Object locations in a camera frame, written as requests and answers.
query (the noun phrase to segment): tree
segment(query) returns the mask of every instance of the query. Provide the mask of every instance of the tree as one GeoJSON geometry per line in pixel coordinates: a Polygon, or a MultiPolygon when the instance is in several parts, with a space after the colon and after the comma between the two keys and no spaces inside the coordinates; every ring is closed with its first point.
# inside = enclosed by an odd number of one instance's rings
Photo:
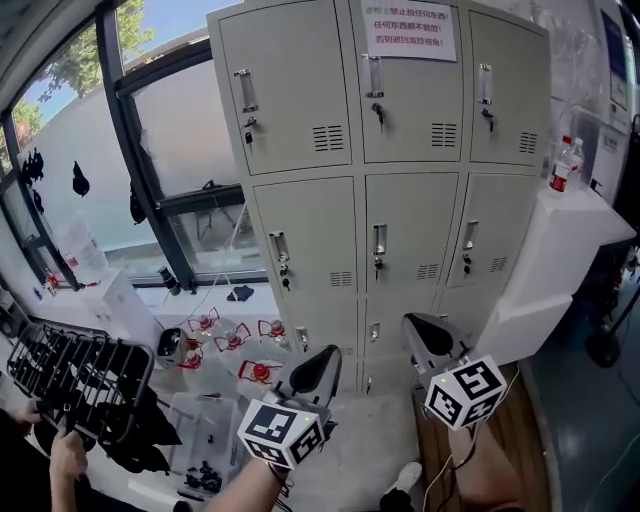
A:
{"type": "MultiPolygon", "coordinates": [[[[27,103],[27,101],[22,98],[16,103],[16,106],[13,107],[12,114],[18,144],[23,148],[31,142],[31,139],[33,139],[38,130],[42,128],[42,112],[38,104],[27,103]]],[[[4,172],[11,170],[4,132],[2,132],[2,136],[0,137],[0,162],[2,163],[4,172]]]]}
{"type": "MultiPolygon", "coordinates": [[[[140,45],[151,41],[155,35],[155,32],[149,29],[140,32],[140,23],[144,17],[143,8],[144,0],[128,0],[117,10],[118,35],[123,58],[131,59],[142,55],[144,50],[140,45]]],[[[40,102],[51,99],[51,94],[64,84],[82,98],[102,83],[95,25],[80,34],[42,71],[38,79],[49,80],[47,90],[38,98],[40,102]]]]}

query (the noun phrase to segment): paper sign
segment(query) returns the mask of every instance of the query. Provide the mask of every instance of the paper sign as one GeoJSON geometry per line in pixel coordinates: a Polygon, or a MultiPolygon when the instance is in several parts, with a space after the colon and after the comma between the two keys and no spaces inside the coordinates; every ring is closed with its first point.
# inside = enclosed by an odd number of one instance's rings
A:
{"type": "Polygon", "coordinates": [[[362,0],[369,55],[456,61],[448,5],[362,0]]]}

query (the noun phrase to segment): plastic bottle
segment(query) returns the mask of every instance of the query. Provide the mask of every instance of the plastic bottle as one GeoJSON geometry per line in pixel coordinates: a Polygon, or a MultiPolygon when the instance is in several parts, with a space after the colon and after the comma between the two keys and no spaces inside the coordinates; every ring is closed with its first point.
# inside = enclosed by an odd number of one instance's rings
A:
{"type": "Polygon", "coordinates": [[[567,180],[571,173],[571,163],[571,137],[565,135],[562,137],[562,146],[558,156],[553,162],[551,179],[549,180],[549,186],[557,194],[564,193],[567,187],[567,180]]]}
{"type": "Polygon", "coordinates": [[[582,177],[582,168],[584,167],[584,151],[582,150],[582,139],[576,137],[571,147],[571,174],[569,174],[569,182],[567,186],[576,189],[580,186],[582,177]]]}

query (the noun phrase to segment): hanging item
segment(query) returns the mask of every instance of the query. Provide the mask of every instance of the hanging item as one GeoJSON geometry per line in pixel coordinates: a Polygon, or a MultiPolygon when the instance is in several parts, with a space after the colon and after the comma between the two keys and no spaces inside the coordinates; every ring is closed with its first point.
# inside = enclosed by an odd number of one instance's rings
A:
{"type": "Polygon", "coordinates": [[[78,162],[73,162],[73,190],[79,196],[86,196],[89,193],[89,189],[91,185],[87,181],[87,178],[84,177],[82,171],[80,170],[80,166],[78,162]]]}
{"type": "Polygon", "coordinates": [[[136,191],[133,190],[133,183],[131,184],[131,198],[129,200],[129,211],[131,212],[131,218],[133,219],[134,224],[140,224],[147,220],[147,215],[144,213],[142,209],[142,205],[140,204],[140,199],[136,195],[136,191]]]}
{"type": "Polygon", "coordinates": [[[38,181],[44,178],[42,169],[44,168],[44,160],[42,155],[38,152],[38,148],[33,148],[33,168],[30,169],[31,179],[38,181]]]}
{"type": "Polygon", "coordinates": [[[33,191],[33,204],[36,205],[36,210],[40,212],[40,215],[44,215],[44,208],[42,206],[42,197],[38,194],[38,191],[34,189],[33,191]]]}
{"type": "Polygon", "coordinates": [[[29,172],[29,162],[27,161],[27,159],[22,162],[22,172],[20,173],[20,176],[22,176],[22,182],[27,187],[31,188],[33,182],[31,181],[31,173],[29,172]]]}

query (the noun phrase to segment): ventilation slot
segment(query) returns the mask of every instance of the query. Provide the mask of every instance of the ventilation slot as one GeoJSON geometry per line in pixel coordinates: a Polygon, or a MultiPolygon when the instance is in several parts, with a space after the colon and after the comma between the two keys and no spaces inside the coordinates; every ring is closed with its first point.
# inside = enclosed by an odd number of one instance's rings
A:
{"type": "Polygon", "coordinates": [[[537,144],[538,136],[535,133],[522,132],[520,134],[520,153],[528,153],[529,155],[535,154],[537,144]]]}
{"type": "Polygon", "coordinates": [[[438,279],[438,264],[434,263],[432,265],[420,265],[418,267],[418,277],[416,279],[418,281],[422,279],[438,279]]]}
{"type": "Polygon", "coordinates": [[[503,256],[502,258],[496,258],[491,263],[491,267],[489,267],[489,272],[500,272],[504,270],[504,266],[507,264],[507,257],[503,256]]]}
{"type": "Polygon", "coordinates": [[[317,126],[313,128],[313,147],[316,151],[344,149],[342,126],[317,126]]]}
{"type": "Polygon", "coordinates": [[[351,272],[330,272],[329,281],[331,282],[331,286],[351,286],[351,272]]]}
{"type": "Polygon", "coordinates": [[[440,148],[455,148],[458,125],[450,123],[431,124],[431,145],[440,148]]]}

